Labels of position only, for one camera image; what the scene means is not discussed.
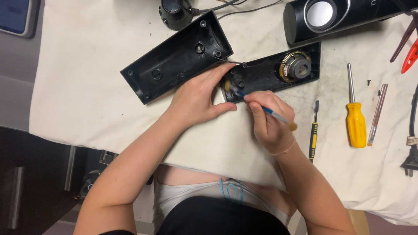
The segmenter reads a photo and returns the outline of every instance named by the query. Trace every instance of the drawer handle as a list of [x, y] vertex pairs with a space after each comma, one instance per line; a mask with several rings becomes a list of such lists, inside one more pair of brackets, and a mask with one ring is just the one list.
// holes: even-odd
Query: drawer handle
[[15, 167], [13, 176], [12, 201], [10, 206], [10, 217], [8, 228], [16, 229], [18, 227], [20, 199], [22, 197], [23, 186], [23, 166]]
[[68, 166], [67, 166], [67, 175], [65, 177], [65, 185], [64, 190], [70, 191], [71, 189], [71, 179], [73, 177], [73, 169], [74, 169], [74, 160], [76, 158], [76, 147], [70, 147], [70, 155], [68, 157]]

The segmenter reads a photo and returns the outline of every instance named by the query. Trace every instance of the bracelet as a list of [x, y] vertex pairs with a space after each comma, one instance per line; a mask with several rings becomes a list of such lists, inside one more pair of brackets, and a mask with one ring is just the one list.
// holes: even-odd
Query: bracelet
[[276, 156], [280, 156], [280, 155], [283, 155], [283, 154], [286, 154], [286, 153], [288, 153], [288, 151], [293, 147], [293, 144], [295, 143], [295, 141], [296, 141], [296, 139], [295, 139], [295, 137], [293, 137], [293, 142], [292, 142], [292, 144], [290, 145], [290, 147], [288, 148], [288, 149], [286, 149], [286, 150], [284, 150], [283, 152], [280, 152], [280, 153], [270, 153], [269, 152], [269, 154], [271, 154], [273, 157], [276, 157]]

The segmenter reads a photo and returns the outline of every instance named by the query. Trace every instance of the hand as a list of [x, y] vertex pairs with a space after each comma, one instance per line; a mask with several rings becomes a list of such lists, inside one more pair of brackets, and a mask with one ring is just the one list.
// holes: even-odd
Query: hand
[[295, 118], [293, 108], [271, 91], [253, 92], [244, 99], [254, 116], [254, 134], [260, 144], [273, 154], [288, 149], [293, 142], [288, 125], [268, 115], [261, 106], [280, 114], [289, 123]]
[[235, 64], [225, 63], [188, 80], [177, 89], [165, 115], [177, 120], [183, 129], [214, 119], [222, 113], [237, 110], [234, 103], [212, 104], [212, 92]]

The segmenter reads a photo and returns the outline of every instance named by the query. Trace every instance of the yellow-black screwdriver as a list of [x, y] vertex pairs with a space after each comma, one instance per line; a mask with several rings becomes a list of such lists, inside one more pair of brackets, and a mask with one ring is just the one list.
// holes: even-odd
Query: yellow-black screwdriver
[[315, 101], [315, 107], [313, 109], [315, 116], [313, 117], [312, 129], [311, 129], [311, 142], [309, 143], [309, 160], [313, 163], [316, 150], [316, 137], [318, 133], [318, 123], [316, 122], [316, 114], [319, 111], [319, 100]]
[[351, 146], [355, 148], [366, 147], [366, 122], [361, 112], [362, 104], [356, 102], [354, 98], [353, 75], [351, 73], [351, 65], [347, 64], [350, 103], [347, 104], [348, 116], [347, 126], [350, 135]]

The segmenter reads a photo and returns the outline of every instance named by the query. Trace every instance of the red plier handle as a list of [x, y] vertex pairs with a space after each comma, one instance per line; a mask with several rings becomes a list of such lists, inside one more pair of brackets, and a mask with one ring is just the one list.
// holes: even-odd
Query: red plier handle
[[405, 58], [405, 61], [402, 65], [401, 73], [404, 74], [408, 69], [414, 64], [414, 62], [418, 59], [418, 39], [412, 45], [411, 49], [408, 52], [408, 55]]

